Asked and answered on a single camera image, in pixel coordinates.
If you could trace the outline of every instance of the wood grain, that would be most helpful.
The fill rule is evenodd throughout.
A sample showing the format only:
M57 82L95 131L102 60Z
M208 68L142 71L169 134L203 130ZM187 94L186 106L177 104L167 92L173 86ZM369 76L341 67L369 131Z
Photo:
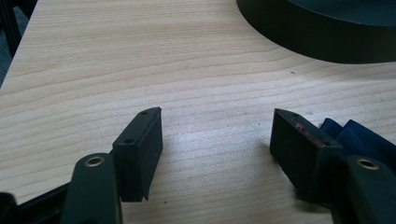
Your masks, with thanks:
M295 199L269 154L273 111L354 119L396 143L396 63L296 54L234 0L40 0L0 90L0 190L23 203L163 109L148 202L125 223L332 223Z

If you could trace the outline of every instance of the black clamp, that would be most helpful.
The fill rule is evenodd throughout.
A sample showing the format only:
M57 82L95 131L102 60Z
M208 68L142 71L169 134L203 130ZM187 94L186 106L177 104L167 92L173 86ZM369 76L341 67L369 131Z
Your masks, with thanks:
M79 160L70 183L16 205L0 193L0 223L122 223L123 202L149 198L163 151L161 109L140 112L113 143L110 153Z
M330 208L334 223L396 223L396 146L356 121L319 129L276 109L270 150L300 199Z

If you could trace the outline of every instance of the blue cloth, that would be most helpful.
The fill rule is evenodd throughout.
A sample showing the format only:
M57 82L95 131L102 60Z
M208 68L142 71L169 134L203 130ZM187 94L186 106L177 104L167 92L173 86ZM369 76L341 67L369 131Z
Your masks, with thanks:
M320 129L343 146L343 159L351 155L369 157L386 164L396 175L396 146L390 141L354 120L342 127L325 119Z

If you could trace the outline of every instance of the black round object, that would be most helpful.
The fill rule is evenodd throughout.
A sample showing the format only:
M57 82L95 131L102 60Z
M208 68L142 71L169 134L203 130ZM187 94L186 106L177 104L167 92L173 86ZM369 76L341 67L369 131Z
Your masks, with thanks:
M277 44L334 63L396 62L396 0L236 0Z

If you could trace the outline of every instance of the metal grommet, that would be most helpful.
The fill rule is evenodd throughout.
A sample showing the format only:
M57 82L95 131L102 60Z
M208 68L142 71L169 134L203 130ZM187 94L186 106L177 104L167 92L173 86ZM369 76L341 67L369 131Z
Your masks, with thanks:
M104 161L105 161L105 158L103 158L103 157L92 157L85 161L85 165L89 166L89 167L93 167L93 166L102 164L102 162L104 162Z
M379 165L376 164L373 161L369 161L369 160L366 160L366 159L357 159L356 163L359 166L361 166L363 168L366 168L368 170L379 170Z

